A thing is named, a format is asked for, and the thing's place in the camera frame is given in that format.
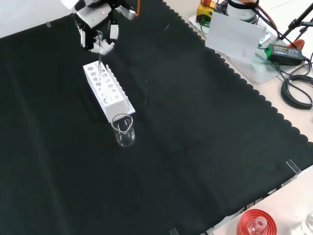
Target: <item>white card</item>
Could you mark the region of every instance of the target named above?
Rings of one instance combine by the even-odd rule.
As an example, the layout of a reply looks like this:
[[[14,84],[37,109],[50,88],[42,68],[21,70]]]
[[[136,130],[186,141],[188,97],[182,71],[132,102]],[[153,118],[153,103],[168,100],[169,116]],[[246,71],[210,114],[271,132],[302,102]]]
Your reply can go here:
[[[205,45],[243,63],[251,63],[264,29],[213,12]]]

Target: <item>black cloth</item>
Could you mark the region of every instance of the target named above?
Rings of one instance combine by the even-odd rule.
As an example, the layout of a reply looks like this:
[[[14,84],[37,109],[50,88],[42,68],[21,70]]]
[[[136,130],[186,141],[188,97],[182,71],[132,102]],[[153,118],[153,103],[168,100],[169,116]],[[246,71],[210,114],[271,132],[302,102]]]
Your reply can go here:
[[[312,144],[160,0],[108,64],[136,109],[119,147],[71,16],[0,39],[1,234],[198,235],[313,164]]]

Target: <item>glass beaker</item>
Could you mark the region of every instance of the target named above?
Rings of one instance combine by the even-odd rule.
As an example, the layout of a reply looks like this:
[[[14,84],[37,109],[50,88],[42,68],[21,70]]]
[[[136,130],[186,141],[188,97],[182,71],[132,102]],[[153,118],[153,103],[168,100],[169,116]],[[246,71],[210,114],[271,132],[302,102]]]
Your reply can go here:
[[[118,114],[111,122],[116,142],[122,146],[131,146],[135,141],[133,118],[128,114]]]
[[[303,234],[313,235],[313,211],[308,213],[307,217],[301,221],[300,228]]]

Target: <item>clear plastic container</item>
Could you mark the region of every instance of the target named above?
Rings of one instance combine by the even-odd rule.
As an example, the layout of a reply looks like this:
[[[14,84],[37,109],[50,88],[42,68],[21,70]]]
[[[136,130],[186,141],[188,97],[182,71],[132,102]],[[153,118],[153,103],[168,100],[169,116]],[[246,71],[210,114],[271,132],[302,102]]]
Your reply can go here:
[[[266,235],[268,233],[268,222],[264,217],[257,217],[248,223],[250,235]]]

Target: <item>white test tube rack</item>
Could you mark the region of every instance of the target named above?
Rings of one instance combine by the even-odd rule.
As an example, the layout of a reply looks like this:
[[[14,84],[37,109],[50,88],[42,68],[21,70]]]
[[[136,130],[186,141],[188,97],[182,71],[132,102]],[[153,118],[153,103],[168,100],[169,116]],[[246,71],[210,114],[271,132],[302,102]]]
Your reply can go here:
[[[101,63],[101,78],[98,61],[83,66],[87,81],[109,122],[118,114],[133,114],[135,109],[119,85],[111,69]]]

